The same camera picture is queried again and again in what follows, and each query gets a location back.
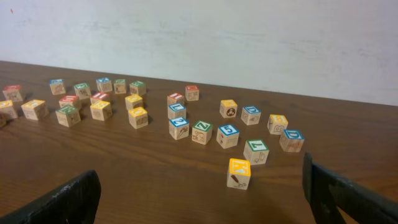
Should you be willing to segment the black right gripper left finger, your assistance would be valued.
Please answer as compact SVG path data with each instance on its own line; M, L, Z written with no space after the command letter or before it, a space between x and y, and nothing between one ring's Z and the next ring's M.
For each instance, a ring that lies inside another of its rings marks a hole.
M100 196L99 177L88 170L1 217L1 223L93 223Z

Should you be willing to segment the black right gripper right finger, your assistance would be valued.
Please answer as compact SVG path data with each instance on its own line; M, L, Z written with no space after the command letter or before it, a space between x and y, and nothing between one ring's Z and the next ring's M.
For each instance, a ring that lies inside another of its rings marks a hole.
M305 153L302 186L317 223L345 223L344 211L358 223L397 223L397 203L314 163Z

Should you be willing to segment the green R block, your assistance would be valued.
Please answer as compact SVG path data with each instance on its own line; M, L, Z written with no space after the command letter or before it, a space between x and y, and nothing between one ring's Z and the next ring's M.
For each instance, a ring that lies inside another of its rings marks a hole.
M81 121L79 110L76 107L66 105L56 111L59 124L68 128L74 126Z

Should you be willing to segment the yellow O block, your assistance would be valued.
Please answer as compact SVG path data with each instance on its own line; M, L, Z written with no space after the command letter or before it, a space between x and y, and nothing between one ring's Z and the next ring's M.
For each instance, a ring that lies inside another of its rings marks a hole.
M130 125L139 129L149 124L148 113L143 107L134 108L128 111Z

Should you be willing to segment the yellow C block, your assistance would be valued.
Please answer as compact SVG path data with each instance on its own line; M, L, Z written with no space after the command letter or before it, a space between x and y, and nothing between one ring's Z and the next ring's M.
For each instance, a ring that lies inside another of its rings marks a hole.
M143 107L143 99L137 94L129 95L125 97L126 109L132 110L134 108Z

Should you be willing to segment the blue D block lower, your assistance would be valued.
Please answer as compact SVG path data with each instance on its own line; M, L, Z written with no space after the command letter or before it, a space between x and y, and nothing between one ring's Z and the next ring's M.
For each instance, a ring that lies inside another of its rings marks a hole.
M298 129L285 129L280 135L279 144L285 152L300 152L305 138Z

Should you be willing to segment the blue d block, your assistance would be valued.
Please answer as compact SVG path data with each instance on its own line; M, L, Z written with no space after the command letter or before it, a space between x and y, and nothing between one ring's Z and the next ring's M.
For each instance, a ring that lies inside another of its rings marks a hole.
M285 152L300 152L305 138L298 129L285 129L280 135L279 144Z
M254 105L244 106L241 119L246 125L258 124L261 118L261 110Z

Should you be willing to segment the green 7 block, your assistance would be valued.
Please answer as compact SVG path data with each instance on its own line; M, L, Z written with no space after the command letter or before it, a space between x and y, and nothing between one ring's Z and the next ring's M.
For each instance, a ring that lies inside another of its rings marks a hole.
M245 143L243 155L252 166L265 164L269 148L262 139L251 139Z

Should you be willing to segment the yellow 8 block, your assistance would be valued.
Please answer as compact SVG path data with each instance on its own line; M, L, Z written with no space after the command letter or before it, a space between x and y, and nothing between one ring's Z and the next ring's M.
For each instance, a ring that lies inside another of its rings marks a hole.
M288 126L287 118L281 114L271 114L269 116L267 128L270 134L281 135Z

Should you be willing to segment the yellow K block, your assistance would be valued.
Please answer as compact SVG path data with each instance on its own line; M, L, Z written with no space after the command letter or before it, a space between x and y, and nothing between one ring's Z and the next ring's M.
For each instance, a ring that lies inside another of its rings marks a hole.
M227 187L246 190L251 178L251 164L247 160L231 158L228 164Z

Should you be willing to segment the yellow S block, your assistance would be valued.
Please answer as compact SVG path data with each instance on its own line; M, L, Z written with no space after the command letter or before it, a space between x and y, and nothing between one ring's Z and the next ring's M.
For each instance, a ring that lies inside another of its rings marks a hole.
M111 103L108 101L96 101L90 106L92 118L99 121L106 121L112 117Z

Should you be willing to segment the red A block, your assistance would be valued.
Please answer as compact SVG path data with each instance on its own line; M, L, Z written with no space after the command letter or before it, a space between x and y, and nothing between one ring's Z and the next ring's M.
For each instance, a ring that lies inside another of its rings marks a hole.
M27 119L41 120L49 114L44 100L31 100L21 105L23 113Z

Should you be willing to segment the red U block centre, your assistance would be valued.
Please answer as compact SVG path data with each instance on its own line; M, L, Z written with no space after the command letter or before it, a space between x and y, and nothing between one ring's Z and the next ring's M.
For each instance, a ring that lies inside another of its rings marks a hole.
M75 108L81 109L80 98L75 95L66 95L59 100L60 107L64 107L67 105L73 106Z

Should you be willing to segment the red I block left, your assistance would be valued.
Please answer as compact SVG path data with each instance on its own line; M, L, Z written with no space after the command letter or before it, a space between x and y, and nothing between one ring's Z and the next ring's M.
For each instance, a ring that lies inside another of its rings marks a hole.
M103 93L103 92L97 92L94 95L91 95L90 97L90 103L94 104L97 101L107 101L110 102L110 97L107 93Z

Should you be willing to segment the red i block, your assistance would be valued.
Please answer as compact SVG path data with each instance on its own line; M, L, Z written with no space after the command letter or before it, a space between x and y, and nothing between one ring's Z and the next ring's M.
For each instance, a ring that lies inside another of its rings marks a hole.
M91 95L90 97L90 103L94 104L97 101L107 101L110 102L110 97L107 93L103 93L103 92L97 92L94 95Z
M182 105L185 104L185 97L179 93L172 93L167 96L167 104L176 104L181 103Z

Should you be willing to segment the blue D block upper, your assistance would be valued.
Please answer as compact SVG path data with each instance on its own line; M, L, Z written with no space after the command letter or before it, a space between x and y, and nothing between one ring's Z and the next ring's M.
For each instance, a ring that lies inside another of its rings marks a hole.
M261 110L254 105L244 106L241 119L246 125L258 124L261 118Z

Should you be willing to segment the green E block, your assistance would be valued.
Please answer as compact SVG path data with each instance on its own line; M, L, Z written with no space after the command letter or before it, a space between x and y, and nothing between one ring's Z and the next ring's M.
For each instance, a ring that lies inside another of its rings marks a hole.
M85 100L91 97L90 86L87 83L79 83L74 85L76 96L81 100Z

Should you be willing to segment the blue 5 block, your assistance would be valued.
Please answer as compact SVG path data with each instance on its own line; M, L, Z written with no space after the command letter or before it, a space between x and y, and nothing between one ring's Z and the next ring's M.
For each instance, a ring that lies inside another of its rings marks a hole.
M238 144L239 130L232 124L218 127L216 140L223 149L234 147Z

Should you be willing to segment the yellow block left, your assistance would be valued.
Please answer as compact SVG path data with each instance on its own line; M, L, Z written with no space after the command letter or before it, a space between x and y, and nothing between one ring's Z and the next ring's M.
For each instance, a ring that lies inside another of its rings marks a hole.
M17 111L14 107L14 103L12 102L12 100L1 101L0 102L0 110L1 110L1 116L6 121L18 118L18 114L17 114Z

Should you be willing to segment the blue P block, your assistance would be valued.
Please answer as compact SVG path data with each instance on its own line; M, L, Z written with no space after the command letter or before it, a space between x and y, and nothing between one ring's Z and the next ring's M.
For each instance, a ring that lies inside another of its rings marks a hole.
M53 95L61 95L66 93L64 79L50 80L49 85Z

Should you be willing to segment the blue X block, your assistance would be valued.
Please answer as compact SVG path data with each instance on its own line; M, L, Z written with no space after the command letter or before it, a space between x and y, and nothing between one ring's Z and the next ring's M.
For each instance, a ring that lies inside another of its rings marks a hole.
M112 82L108 77L96 79L96 84L99 92L107 93L113 90Z

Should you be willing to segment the green N block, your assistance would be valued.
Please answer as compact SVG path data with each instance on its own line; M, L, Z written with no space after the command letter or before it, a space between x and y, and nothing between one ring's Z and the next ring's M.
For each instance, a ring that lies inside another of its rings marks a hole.
M115 94L125 94L127 93L126 80L116 79L114 81L114 92Z

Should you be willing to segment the blue 2 block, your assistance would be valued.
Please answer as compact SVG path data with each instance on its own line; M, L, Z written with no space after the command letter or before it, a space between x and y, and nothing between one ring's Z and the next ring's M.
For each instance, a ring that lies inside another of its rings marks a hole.
M189 121L184 117L177 117L169 120L169 133L175 139L186 138L189 135Z

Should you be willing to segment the red E block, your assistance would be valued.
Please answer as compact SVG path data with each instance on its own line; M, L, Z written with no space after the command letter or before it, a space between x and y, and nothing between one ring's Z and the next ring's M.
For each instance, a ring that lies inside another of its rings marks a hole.
M11 100L13 102L24 101L24 94L22 92L21 85L8 85L3 88L3 94L6 100Z

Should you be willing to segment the yellow M block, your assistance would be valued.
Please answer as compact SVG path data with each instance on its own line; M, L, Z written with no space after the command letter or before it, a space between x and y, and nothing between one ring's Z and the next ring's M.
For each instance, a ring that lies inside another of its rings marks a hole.
M238 105L234 100L221 100L220 114L223 118L233 118L236 116Z

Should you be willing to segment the green B block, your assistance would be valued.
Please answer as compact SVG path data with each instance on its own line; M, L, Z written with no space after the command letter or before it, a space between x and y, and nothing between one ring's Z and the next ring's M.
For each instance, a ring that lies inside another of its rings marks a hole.
M146 94L146 83L142 81L134 81L129 84L130 93L132 95L137 94L139 96Z

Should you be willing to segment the blue L block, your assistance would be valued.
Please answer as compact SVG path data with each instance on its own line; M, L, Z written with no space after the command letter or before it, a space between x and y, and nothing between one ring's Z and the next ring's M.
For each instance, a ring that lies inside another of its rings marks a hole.
M174 119L178 117L186 118L187 110L181 103L174 103L168 105L168 119Z

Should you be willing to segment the green Z block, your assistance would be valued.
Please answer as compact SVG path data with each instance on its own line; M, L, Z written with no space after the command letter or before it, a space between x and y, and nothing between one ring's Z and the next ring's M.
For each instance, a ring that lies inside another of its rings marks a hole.
M213 125L198 120L192 127L192 141L206 145L212 137Z

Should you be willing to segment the red I block right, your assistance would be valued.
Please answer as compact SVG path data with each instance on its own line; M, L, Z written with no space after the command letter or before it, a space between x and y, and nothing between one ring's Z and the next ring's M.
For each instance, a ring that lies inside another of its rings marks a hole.
M179 93L172 93L167 96L167 104L176 104L181 103L182 105L185 104L185 97Z

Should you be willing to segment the red H block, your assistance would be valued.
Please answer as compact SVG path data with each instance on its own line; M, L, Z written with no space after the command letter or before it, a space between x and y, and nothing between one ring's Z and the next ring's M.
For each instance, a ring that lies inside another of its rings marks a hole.
M198 101L200 97L199 88L196 85L187 85L185 87L185 97L187 101Z

